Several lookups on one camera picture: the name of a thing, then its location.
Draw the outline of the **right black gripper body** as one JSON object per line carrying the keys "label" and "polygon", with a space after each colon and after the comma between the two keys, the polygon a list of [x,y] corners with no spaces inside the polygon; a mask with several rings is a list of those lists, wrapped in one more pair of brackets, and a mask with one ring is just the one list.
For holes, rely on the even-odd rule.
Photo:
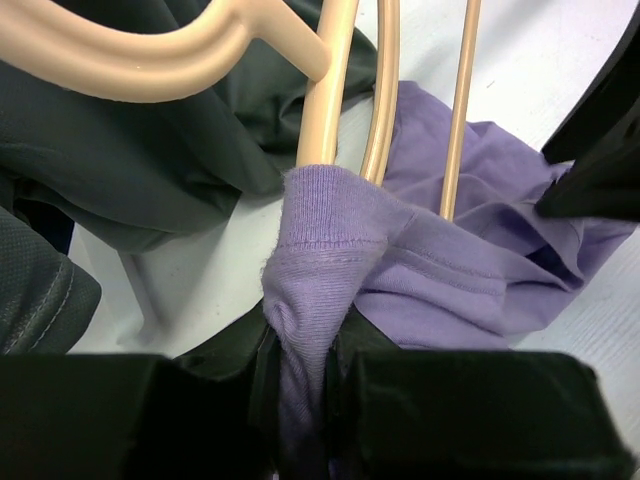
{"label": "right black gripper body", "polygon": [[573,163],[535,209],[545,218],[639,221],[639,12],[578,103],[542,148]]}

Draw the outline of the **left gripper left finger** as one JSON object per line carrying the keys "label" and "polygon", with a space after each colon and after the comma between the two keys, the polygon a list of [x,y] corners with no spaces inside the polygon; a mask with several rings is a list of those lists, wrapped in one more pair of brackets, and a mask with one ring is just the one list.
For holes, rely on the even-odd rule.
{"label": "left gripper left finger", "polygon": [[5,356],[5,479],[269,479],[280,347],[260,307],[174,359]]}

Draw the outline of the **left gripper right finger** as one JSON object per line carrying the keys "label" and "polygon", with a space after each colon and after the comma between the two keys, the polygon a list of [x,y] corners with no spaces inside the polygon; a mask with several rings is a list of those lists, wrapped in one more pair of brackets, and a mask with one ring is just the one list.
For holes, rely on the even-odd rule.
{"label": "left gripper right finger", "polygon": [[351,310],[327,358],[335,479],[629,479],[595,372],[561,353],[404,350]]}

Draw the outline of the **purple t-shirt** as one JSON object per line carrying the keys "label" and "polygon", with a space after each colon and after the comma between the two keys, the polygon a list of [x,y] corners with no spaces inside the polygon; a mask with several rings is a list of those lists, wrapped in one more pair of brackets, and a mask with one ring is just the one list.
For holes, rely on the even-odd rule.
{"label": "purple t-shirt", "polygon": [[437,215],[436,157],[449,110],[400,85],[389,171],[375,187],[338,167],[285,180],[260,307],[280,347],[275,471],[335,479],[327,445],[327,358],[351,310],[404,350],[512,351],[547,327],[632,234],[629,223],[545,219],[564,174],[491,122],[467,125],[453,221]]}

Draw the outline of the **beige plastic hanger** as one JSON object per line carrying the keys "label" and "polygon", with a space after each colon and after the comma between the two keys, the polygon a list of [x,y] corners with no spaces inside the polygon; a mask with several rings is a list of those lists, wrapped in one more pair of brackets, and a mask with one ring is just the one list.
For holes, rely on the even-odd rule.
{"label": "beige plastic hanger", "polygon": [[[378,3],[374,111],[360,175],[381,185],[397,105],[400,2]],[[213,1],[184,28],[143,35],[86,20],[52,1],[1,1],[1,60],[93,97],[186,98],[217,83],[261,39],[309,79],[296,166],[335,162],[359,1],[323,1],[317,32],[284,1]],[[454,218],[481,1],[467,1],[440,216]]]}

